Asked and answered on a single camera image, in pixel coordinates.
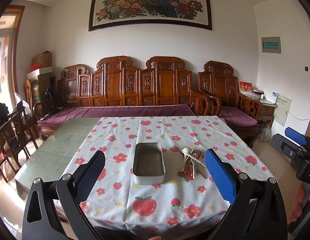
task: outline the purple sofa cover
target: purple sofa cover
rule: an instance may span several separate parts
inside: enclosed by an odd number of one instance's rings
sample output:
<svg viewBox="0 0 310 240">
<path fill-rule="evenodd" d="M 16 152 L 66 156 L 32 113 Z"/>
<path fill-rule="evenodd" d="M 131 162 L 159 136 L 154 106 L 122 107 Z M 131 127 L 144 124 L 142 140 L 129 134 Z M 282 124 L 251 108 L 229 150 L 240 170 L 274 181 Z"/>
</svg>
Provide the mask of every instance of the purple sofa cover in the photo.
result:
<svg viewBox="0 0 310 240">
<path fill-rule="evenodd" d="M 248 127 L 257 124 L 254 118 L 234 106 L 222 106 L 218 117 L 224 119 L 229 127 Z"/>
<path fill-rule="evenodd" d="M 105 106 L 70 107 L 49 115 L 38 125 L 60 127 L 69 118 L 125 117 L 125 116 L 195 116 L 187 104 L 174 106 Z"/>
</svg>

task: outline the white tablecloth with strawberry print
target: white tablecloth with strawberry print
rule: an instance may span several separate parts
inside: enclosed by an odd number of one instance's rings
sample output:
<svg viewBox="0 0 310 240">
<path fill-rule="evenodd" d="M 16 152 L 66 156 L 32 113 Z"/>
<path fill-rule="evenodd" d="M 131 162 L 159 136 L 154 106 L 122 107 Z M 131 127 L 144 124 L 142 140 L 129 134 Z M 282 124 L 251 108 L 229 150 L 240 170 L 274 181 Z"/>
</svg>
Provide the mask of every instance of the white tablecloth with strawberry print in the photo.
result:
<svg viewBox="0 0 310 240">
<path fill-rule="evenodd" d="M 159 142 L 166 168 L 161 185 L 139 185 L 132 176 L 135 145 Z M 88 134 L 67 166 L 73 173 L 96 150 L 105 153 L 105 168 L 87 201 L 80 204 L 93 226 L 126 229 L 137 239 L 162 236 L 185 239 L 215 226 L 229 207 L 207 169 L 208 179 L 177 175 L 183 147 L 205 152 L 213 148 L 222 161 L 252 179 L 272 174 L 255 153 L 216 116 L 104 117 Z"/>
</svg>

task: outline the pile of utensils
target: pile of utensils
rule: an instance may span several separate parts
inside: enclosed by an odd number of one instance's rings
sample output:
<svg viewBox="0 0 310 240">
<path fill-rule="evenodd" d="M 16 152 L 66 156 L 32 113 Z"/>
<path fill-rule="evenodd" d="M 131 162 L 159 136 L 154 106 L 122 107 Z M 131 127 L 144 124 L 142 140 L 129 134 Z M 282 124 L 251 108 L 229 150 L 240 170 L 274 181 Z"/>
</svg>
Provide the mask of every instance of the pile of utensils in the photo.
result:
<svg viewBox="0 0 310 240">
<path fill-rule="evenodd" d="M 184 162 L 177 174 L 182 176 L 183 174 L 186 174 L 189 169 L 191 169 L 191 176 L 193 179 L 196 178 L 197 174 L 201 174 L 205 179 L 207 179 L 207 177 L 199 170 L 199 163 L 206 168 L 205 164 L 200 161 L 204 153 L 195 151 L 195 147 L 196 146 L 194 146 L 192 150 L 188 147 L 185 147 L 180 151 L 180 153 L 184 155 Z"/>
</svg>

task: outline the metal container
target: metal container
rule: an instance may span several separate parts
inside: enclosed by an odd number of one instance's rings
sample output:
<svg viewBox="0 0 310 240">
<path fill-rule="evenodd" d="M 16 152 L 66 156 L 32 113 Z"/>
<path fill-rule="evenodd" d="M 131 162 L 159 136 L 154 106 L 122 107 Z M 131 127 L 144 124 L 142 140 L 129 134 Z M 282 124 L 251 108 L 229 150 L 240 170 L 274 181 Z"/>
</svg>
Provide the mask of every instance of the metal container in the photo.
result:
<svg viewBox="0 0 310 240">
<path fill-rule="evenodd" d="M 160 143 L 138 143 L 135 147 L 133 176 L 140 185 L 162 184 L 165 165 Z"/>
</svg>

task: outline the wooden sofa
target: wooden sofa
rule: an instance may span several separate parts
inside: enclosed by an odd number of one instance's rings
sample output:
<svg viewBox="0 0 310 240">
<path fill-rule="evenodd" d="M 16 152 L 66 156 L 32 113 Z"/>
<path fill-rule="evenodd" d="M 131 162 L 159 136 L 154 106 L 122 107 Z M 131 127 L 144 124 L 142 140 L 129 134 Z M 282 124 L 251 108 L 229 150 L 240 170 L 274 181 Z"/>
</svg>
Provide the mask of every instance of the wooden sofa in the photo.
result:
<svg viewBox="0 0 310 240">
<path fill-rule="evenodd" d="M 229 64 L 209 61 L 204 65 L 204 71 L 198 72 L 198 90 L 211 99 L 216 115 L 252 147 L 258 135 L 257 120 L 262 105 L 239 93 L 238 79 L 233 74 L 234 69 Z"/>
<path fill-rule="evenodd" d="M 66 109 L 40 120 L 52 110 L 52 102 L 49 99 L 35 104 L 33 111 L 39 120 L 37 129 L 41 137 L 51 135 L 69 117 L 213 113 L 211 99 L 191 89 L 191 71 L 185 69 L 185 62 L 178 57 L 152 57 L 143 70 L 133 67 L 129 57 L 107 57 L 101 59 L 96 68 L 90 74 L 81 64 L 62 71 L 57 84 L 56 106 Z M 191 106 L 192 110 L 182 104 Z M 50 123 L 56 116 L 59 120 Z"/>
</svg>

